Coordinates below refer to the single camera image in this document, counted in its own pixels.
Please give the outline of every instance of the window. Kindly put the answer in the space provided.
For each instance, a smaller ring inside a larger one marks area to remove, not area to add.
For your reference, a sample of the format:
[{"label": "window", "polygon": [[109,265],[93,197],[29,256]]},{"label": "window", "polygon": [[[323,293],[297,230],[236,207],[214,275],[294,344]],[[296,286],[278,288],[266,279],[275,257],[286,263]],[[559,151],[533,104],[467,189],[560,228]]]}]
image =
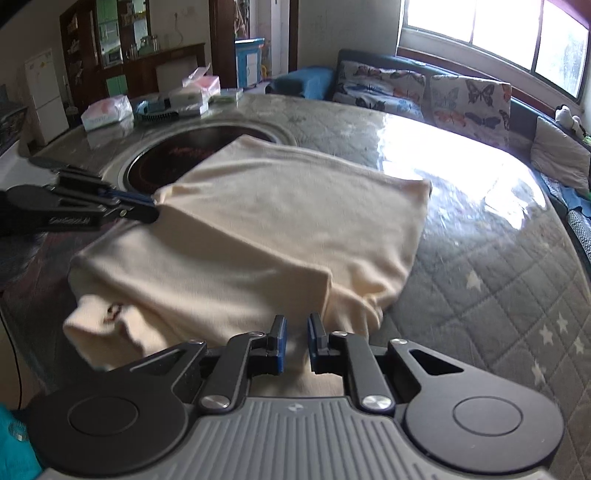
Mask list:
[{"label": "window", "polygon": [[508,60],[577,99],[589,29],[550,0],[407,0],[405,26]]}]

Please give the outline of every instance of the pillow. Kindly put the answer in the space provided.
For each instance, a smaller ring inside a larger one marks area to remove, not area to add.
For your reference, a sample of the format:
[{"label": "pillow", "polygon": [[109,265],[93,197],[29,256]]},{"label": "pillow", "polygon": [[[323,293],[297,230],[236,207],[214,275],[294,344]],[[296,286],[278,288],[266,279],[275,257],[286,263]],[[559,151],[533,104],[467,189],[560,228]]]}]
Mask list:
[{"label": "pillow", "polygon": [[439,128],[493,147],[509,145],[511,85],[456,75],[431,77],[431,109]]},{"label": "pillow", "polygon": [[411,70],[385,70],[344,60],[333,101],[358,105],[424,122],[425,77]]},{"label": "pillow", "polygon": [[334,76],[333,69],[307,67],[278,76],[271,80],[269,87],[282,95],[325,100],[333,85]]},{"label": "pillow", "polygon": [[372,90],[370,87],[357,83],[338,83],[333,101],[392,113],[418,122],[425,121],[421,107],[412,100],[385,95],[379,91]]},{"label": "pillow", "polygon": [[589,163],[591,153],[548,120],[538,117],[531,164],[562,185],[574,188],[589,198]]}]

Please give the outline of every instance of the blue cabinet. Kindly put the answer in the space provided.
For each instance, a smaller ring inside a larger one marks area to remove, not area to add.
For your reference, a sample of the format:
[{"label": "blue cabinet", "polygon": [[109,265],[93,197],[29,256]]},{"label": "blue cabinet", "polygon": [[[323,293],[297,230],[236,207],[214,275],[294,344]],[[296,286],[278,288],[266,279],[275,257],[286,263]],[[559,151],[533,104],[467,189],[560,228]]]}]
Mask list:
[{"label": "blue cabinet", "polygon": [[236,40],[236,75],[239,87],[250,87],[262,81],[261,56],[264,38]]}]

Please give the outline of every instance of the stuffed toy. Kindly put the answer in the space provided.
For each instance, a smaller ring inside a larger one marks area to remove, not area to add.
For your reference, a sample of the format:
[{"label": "stuffed toy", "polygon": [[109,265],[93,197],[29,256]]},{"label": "stuffed toy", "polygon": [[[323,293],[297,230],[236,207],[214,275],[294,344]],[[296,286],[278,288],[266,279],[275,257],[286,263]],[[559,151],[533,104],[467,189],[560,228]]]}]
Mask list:
[{"label": "stuffed toy", "polygon": [[579,140],[582,140],[587,135],[587,132],[581,125],[581,119],[576,115],[573,116],[570,113],[570,108],[566,105],[560,105],[556,109],[555,120],[561,127],[574,133],[575,137]]}]

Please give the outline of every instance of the cable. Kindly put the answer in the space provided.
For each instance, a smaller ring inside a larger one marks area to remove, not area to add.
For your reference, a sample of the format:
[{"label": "cable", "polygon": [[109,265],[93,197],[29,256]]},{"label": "cable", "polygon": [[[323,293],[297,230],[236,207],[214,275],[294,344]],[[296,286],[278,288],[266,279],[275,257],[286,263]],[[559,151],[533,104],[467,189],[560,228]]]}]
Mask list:
[{"label": "cable", "polygon": [[6,321],[4,321],[4,311],[2,309],[2,305],[0,304],[0,321],[2,322],[2,325],[4,326],[4,330],[6,330],[6,335],[8,337],[8,341],[10,342],[10,346],[12,347],[12,354],[14,355],[14,364],[17,368],[17,374],[18,374],[18,408],[17,410],[21,409],[22,406],[22,378],[21,378],[21,368],[18,365],[18,357],[17,357],[17,349],[14,348],[14,343],[12,343],[12,337],[10,335],[10,332],[8,331],[8,326],[6,325]]},{"label": "cable", "polygon": [[184,42],[184,37],[181,31],[178,29],[178,13],[176,12],[174,13],[174,29],[176,33],[178,33],[181,36],[181,41],[177,45],[177,47],[180,47]]}]

